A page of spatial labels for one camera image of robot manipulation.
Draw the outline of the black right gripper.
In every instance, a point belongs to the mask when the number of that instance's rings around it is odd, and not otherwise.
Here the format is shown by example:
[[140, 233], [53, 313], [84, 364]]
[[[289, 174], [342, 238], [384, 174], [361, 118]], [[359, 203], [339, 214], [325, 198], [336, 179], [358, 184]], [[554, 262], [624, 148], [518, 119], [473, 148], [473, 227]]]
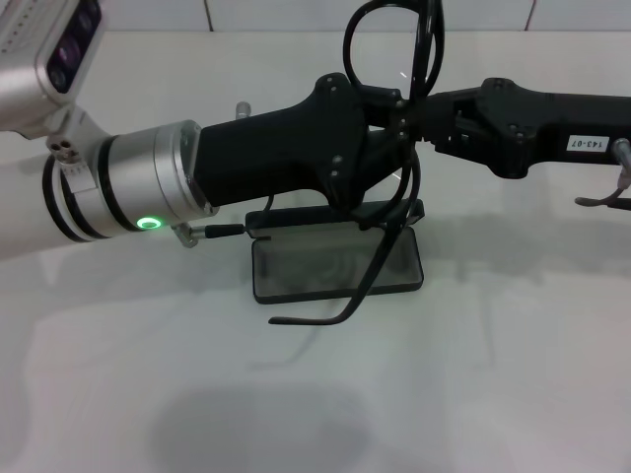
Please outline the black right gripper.
[[508, 79], [432, 94], [418, 118], [418, 137], [437, 153], [507, 179], [524, 178], [542, 163], [613, 166], [612, 143], [630, 137], [626, 97], [536, 92]]

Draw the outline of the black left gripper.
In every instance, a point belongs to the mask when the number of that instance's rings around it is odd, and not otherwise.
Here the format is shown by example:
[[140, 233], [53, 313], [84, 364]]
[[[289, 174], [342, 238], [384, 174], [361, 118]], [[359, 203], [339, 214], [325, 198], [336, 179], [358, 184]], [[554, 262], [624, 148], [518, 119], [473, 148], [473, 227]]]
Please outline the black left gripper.
[[354, 210], [409, 155], [406, 132], [364, 144], [367, 128], [406, 130], [407, 106], [399, 89], [322, 76], [292, 107], [203, 128], [193, 178], [214, 207], [308, 189]]

